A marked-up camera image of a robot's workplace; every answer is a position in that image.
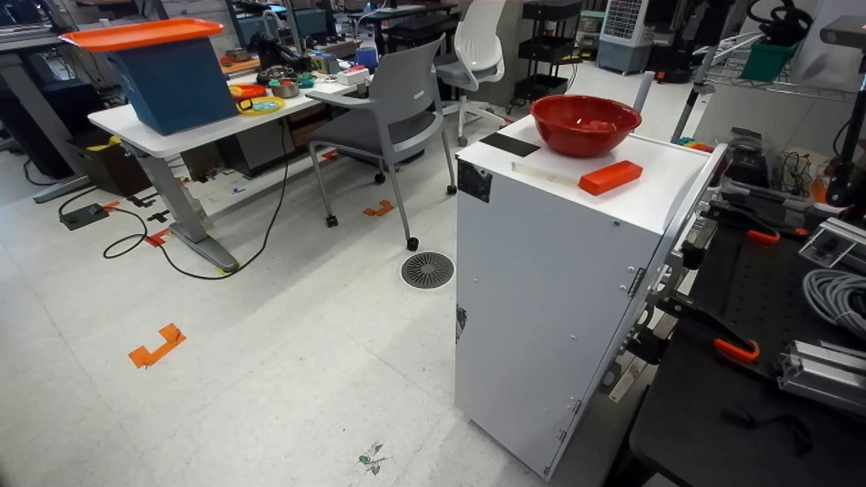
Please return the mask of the red plastic bowl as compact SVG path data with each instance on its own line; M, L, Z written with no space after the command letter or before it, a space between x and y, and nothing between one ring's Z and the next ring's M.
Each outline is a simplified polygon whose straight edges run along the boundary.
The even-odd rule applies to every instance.
M604 157L641 123L636 107L592 94L539 96L531 115L542 140L565 157Z

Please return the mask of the round floor drain cover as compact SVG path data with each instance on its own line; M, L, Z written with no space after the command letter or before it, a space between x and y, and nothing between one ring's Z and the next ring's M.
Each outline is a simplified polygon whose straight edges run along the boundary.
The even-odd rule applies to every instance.
M436 290L455 272L455 263L439 252L421 252L404 263L400 276L417 290Z

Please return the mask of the white toy kitchen cabinet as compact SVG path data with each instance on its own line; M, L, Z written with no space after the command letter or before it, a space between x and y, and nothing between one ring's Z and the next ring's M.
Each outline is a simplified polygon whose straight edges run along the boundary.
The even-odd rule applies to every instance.
M604 372L722 161L631 134L595 160L563 157L521 115L458 152L455 403L539 475L553 475ZM604 194L578 178L631 160Z

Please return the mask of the grey office chair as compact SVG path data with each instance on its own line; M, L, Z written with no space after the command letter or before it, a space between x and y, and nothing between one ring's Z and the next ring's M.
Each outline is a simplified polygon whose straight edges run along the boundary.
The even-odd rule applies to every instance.
M450 175L447 192L458 192L451 149L444 133L447 115L436 75L436 54L442 42L444 36L421 46L383 54L373 71L364 96L323 94L323 102L341 107L341 115L317 126L309 138L309 157L328 228L336 228L337 217L333 213L318 167L323 149L336 149L337 155L370 161L375 175L389 182L409 252L417 252L420 241L409 228L409 213L398 184L398 165L420 155L432 138L442 138Z

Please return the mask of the orange rectangular block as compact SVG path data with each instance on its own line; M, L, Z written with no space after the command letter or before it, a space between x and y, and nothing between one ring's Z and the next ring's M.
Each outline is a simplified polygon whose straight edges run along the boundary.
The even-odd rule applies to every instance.
M641 175L641 167L636 161L620 160L620 161L611 161L611 165L597 167L592 172L584 172L578 178L578 190L584 190L589 194L604 194L604 192L611 192L616 187L636 182L639 175Z

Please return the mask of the white office chair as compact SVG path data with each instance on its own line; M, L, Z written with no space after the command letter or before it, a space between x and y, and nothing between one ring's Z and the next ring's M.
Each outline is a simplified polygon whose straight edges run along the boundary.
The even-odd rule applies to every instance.
M466 146L469 115L503 122L490 102L470 99L482 83L497 83L507 75L503 46L497 37L497 22L507 0L470 0L458 30L451 36L451 52L436 59L436 75L458 90L458 96L447 106L458 115L455 134Z

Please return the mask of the orange floor tape marker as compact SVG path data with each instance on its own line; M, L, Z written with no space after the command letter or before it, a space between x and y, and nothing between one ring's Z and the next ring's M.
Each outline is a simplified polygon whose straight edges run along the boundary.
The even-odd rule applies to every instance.
M178 324L166 324L160 329L160 344L156 347L134 347L129 351L129 362L134 367L152 367L156 364L160 359L166 359L176 347L180 347L187 340L187 334L180 332Z

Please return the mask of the black orange bar clamp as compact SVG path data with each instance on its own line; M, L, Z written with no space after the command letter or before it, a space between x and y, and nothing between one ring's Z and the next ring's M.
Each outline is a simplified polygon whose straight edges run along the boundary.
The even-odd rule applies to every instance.
M687 295L666 295L657 301L657 307L676 318L700 324L708 332L708 344L718 357L737 364L756 364L761 359L761 344L756 337L737 332L722 316L697 306Z

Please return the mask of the blue storage bin orange lid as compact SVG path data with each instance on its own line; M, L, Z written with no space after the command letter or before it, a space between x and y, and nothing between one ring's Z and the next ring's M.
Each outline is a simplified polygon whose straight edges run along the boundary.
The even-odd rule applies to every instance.
M139 119L160 134L235 115L212 41L220 22L176 15L65 33L63 41L103 54Z

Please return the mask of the black perforated breadboard table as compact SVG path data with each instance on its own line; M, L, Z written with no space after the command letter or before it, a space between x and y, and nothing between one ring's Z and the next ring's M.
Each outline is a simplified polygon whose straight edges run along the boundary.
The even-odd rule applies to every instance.
M761 344L764 372L718 357L711 334L684 318L604 487L651 475L680 487L866 487L864 422L768 378L784 340L844 344L802 297L806 270L791 238L753 242L738 224L718 229L692 301Z

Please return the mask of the aluminium extrusion rail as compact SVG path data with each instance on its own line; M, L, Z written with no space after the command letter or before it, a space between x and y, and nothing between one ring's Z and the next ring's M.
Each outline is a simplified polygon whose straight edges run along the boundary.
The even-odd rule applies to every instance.
M791 340L777 383L797 397L866 416L866 351L830 340Z

